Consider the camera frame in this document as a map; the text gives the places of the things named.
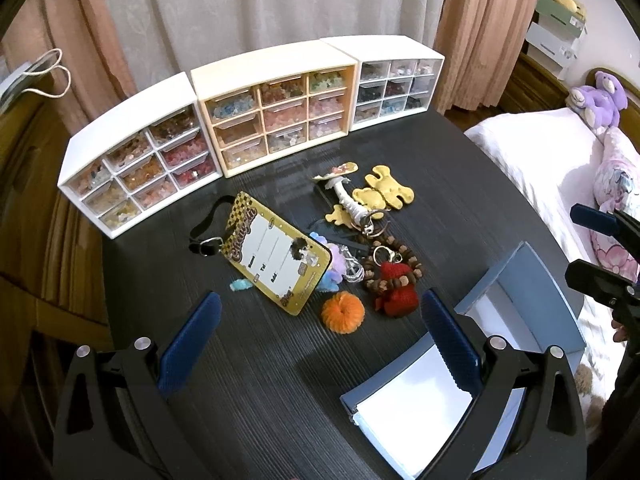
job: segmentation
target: black strap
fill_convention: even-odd
[[[232,204],[235,200],[236,197],[233,195],[221,196],[213,203],[211,211],[205,216],[204,220],[191,230],[189,233],[189,250],[192,253],[199,254],[200,256],[214,256],[220,252],[225,240],[231,236],[236,228],[235,225],[230,226],[222,236],[202,237],[202,235],[213,223],[216,209],[218,209],[221,204]]]

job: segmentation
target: purple teddy bear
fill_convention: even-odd
[[[566,103],[592,130],[610,126],[617,128],[620,124],[620,110],[628,105],[625,89],[620,81],[611,74],[600,71],[596,72],[596,88],[572,88]]]

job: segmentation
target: transparent drawer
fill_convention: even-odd
[[[323,70],[309,74],[309,93],[324,92],[346,85],[346,74],[340,70]]]
[[[309,123],[309,140],[339,132],[341,130],[341,121],[342,114],[311,121]]]
[[[433,85],[435,83],[434,77],[416,77],[414,78],[414,82],[411,85],[411,93],[412,94],[423,94],[428,93],[433,90]]]
[[[360,123],[362,121],[368,121],[369,119],[375,119],[378,116],[379,111],[380,102],[356,106],[353,122]]]
[[[413,75],[415,72],[415,59],[396,59],[391,62],[389,77],[397,77],[399,75]]]
[[[157,155],[152,155],[120,175],[125,187],[129,191],[135,191],[147,182],[151,182],[157,176],[164,173],[164,168],[160,164]]]
[[[287,79],[280,79],[260,85],[262,106],[272,105],[279,101],[286,101],[305,94],[305,80],[301,75]]]
[[[222,157],[225,159],[226,167],[231,170],[266,154],[267,148],[264,145],[264,138],[261,137],[227,148],[222,152]]]
[[[111,180],[91,193],[84,200],[84,204],[94,214],[101,215],[122,202],[126,197],[127,193],[122,189],[122,186],[116,180]]]
[[[414,108],[423,108],[425,103],[422,102],[423,99],[419,99],[416,96],[409,96],[406,99],[406,104],[404,105],[405,110],[413,110]]]
[[[67,184],[78,196],[84,196],[111,178],[111,173],[99,158],[73,177]]]
[[[106,215],[100,217],[100,220],[112,231],[118,227],[123,226],[132,218],[135,218],[140,214],[140,208],[133,202],[132,199],[127,198],[125,202],[116,206],[113,210],[109,211]]]
[[[180,166],[183,162],[206,152],[209,149],[204,134],[198,130],[191,135],[176,141],[176,143],[162,149],[162,158],[166,166],[171,170]]]
[[[188,132],[196,126],[200,125],[193,107],[187,106],[172,116],[149,126],[149,132],[156,146],[162,146],[164,143],[181,136],[184,132]]]
[[[151,143],[144,132],[138,132],[132,139],[121,142],[105,158],[113,171],[119,171],[151,151]]]
[[[292,128],[286,128],[279,132],[273,132],[267,135],[267,145],[269,147],[269,153],[279,152],[285,148],[295,146],[300,142],[306,141],[306,124],[300,124],[300,126],[294,126]]]
[[[382,99],[382,92],[385,91],[385,82],[379,81],[375,83],[360,83],[358,87],[358,100],[359,103],[366,103],[368,101],[375,101]]]
[[[415,75],[432,75],[436,73],[437,59],[421,59],[418,61],[418,67],[415,69]]]
[[[186,166],[175,170],[173,176],[178,183],[178,187],[183,189],[189,184],[193,184],[197,180],[200,180],[203,176],[207,176],[209,173],[216,171],[216,165],[213,163],[211,155],[207,153],[202,158],[198,158],[193,162],[190,162]]]
[[[411,79],[390,79],[386,82],[385,97],[407,95],[411,86]]]
[[[380,63],[362,63],[360,70],[360,81],[368,81],[370,79],[384,79],[389,73],[389,62]]]
[[[176,192],[174,183],[168,176],[154,182],[151,186],[145,187],[142,191],[137,192],[134,197],[136,202],[140,204],[142,209],[149,209],[161,200],[170,197]]]
[[[238,117],[232,121],[220,124],[220,126],[216,126],[215,132],[220,148],[224,148],[225,146],[238,142],[238,140],[260,134],[262,132],[260,117],[258,117],[257,113]]]
[[[306,99],[285,103],[262,111],[264,128],[267,131],[277,130],[306,119]]]
[[[344,110],[344,90],[329,92],[309,99],[309,117],[335,114]]]
[[[382,107],[380,108],[380,116],[397,114],[404,110],[404,102],[406,97],[399,97],[396,99],[385,99],[382,101]]]
[[[212,124],[219,123],[220,121],[239,114],[244,114],[249,110],[253,110],[255,107],[255,99],[249,89],[207,101],[207,110],[209,110]]]

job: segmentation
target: white bed sheet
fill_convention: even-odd
[[[593,178],[602,161],[602,143],[568,108],[503,114],[470,128],[465,135],[516,185],[545,222],[567,259],[597,264],[587,229],[569,218],[575,203],[596,207]],[[585,298],[578,325],[587,343],[582,363],[593,372],[591,399],[614,389],[624,347],[612,341],[610,310]]]

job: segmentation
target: white drawer organizer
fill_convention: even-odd
[[[406,36],[323,38],[358,61],[349,131],[425,111],[444,56]]]
[[[225,176],[347,135],[355,69],[352,57],[313,40],[192,70]]]
[[[58,187],[109,238],[222,176],[182,72],[69,140]]]

